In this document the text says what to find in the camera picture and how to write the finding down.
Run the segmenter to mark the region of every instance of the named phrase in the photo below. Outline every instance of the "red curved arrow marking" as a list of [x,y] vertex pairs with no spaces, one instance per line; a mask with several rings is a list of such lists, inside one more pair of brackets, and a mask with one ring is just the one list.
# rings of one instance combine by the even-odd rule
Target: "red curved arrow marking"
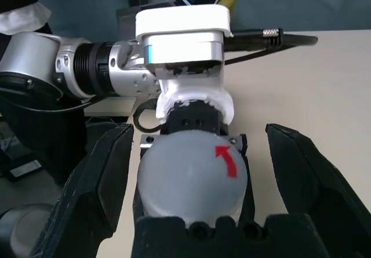
[[230,178],[237,178],[236,163],[228,152],[229,148],[230,146],[225,145],[215,146],[215,157],[219,157],[221,155],[227,164],[227,176]]

